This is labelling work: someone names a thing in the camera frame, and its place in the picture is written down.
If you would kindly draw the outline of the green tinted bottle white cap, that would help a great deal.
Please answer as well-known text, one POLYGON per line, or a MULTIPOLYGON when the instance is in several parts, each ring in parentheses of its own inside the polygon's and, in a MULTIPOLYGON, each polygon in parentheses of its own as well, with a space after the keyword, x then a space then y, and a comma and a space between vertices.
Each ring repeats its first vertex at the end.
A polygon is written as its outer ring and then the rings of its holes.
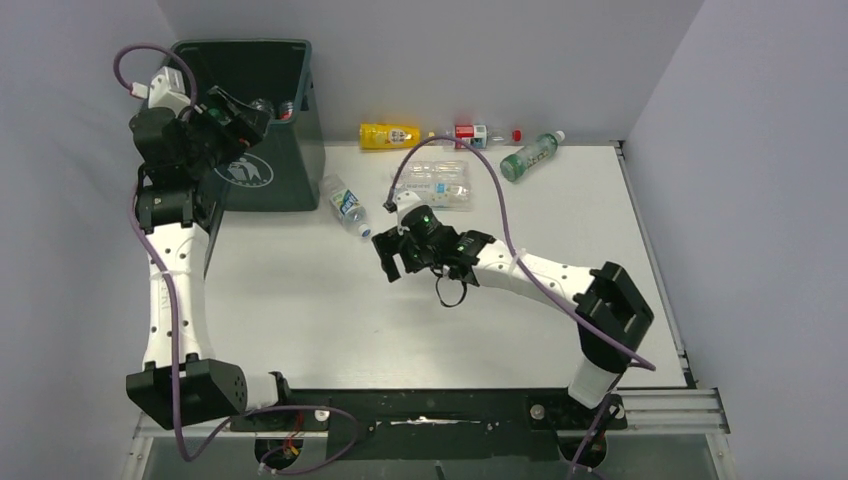
POLYGON ((517 182, 540 162, 551 159, 565 138, 566 134, 562 130, 539 135, 532 143, 501 160, 499 167, 502 176, 509 182, 517 182))

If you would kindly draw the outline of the red label bottle front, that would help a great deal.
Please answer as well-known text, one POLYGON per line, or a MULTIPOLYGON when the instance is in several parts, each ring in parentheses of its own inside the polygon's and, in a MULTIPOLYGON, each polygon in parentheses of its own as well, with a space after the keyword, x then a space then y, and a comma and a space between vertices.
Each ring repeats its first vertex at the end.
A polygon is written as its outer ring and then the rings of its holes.
POLYGON ((286 100, 281 102, 277 109, 277 118, 281 121, 290 119, 294 113, 294 109, 295 107, 293 101, 286 100))

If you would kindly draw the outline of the clear unlabelled bottle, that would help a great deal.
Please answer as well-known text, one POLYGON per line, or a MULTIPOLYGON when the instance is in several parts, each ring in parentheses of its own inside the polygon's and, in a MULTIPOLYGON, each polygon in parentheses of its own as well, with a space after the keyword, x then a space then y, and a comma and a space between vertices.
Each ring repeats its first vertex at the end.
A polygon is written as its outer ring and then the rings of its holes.
POLYGON ((403 167, 396 166, 389 170, 389 177, 394 178, 400 173, 400 178, 427 179, 432 182, 464 181, 468 176, 469 166, 461 160, 410 160, 403 167))

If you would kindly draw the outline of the blue label crushed bottle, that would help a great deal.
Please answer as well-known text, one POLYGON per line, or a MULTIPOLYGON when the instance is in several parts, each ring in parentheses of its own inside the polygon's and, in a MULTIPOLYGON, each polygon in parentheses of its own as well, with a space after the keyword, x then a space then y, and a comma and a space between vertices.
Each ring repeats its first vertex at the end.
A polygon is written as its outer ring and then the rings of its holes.
POLYGON ((275 107, 270 100, 258 98, 251 101, 249 106, 255 110, 267 114, 270 118, 274 118, 276 116, 275 107))

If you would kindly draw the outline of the blue green label water bottle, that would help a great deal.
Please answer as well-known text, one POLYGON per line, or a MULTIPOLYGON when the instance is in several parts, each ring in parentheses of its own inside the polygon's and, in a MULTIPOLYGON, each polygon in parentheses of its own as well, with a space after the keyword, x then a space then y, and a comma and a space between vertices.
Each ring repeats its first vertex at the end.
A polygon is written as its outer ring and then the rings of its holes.
POLYGON ((320 192, 346 231, 359 238, 370 237, 372 229, 365 206, 338 175, 325 176, 320 183, 320 192))

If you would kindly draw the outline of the white blue label tea bottle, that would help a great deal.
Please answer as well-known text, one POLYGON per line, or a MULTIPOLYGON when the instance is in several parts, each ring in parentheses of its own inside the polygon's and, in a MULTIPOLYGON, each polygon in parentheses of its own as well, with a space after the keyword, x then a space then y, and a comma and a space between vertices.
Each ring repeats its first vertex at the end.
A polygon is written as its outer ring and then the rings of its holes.
POLYGON ((463 183, 401 181, 396 186, 401 192, 418 195, 431 207, 445 211, 471 211, 473 195, 471 188, 463 183))

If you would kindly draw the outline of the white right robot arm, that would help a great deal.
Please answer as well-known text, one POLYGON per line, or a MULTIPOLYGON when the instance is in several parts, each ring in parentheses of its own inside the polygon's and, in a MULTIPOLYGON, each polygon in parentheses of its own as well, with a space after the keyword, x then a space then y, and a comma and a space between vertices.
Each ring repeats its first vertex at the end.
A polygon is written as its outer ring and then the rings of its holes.
POLYGON ((582 359, 562 400, 572 425, 590 425, 602 400, 635 363, 635 353, 654 313, 619 264, 578 267, 534 255, 512 253, 490 234, 458 232, 418 204, 399 224, 372 239, 389 281, 402 273, 431 271, 437 278, 505 290, 577 318, 582 359))

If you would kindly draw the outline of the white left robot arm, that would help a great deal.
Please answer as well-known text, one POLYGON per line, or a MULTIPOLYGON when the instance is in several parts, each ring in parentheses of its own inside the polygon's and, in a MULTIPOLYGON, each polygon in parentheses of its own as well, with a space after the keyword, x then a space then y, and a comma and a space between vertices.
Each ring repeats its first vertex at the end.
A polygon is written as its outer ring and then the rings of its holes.
POLYGON ((260 143, 269 116, 218 86, 195 105, 152 102, 129 122, 142 156, 131 225, 147 252, 150 326, 128 398, 166 430, 278 405, 278 371, 247 375, 219 360, 207 326, 205 276, 223 208, 208 176, 260 143))

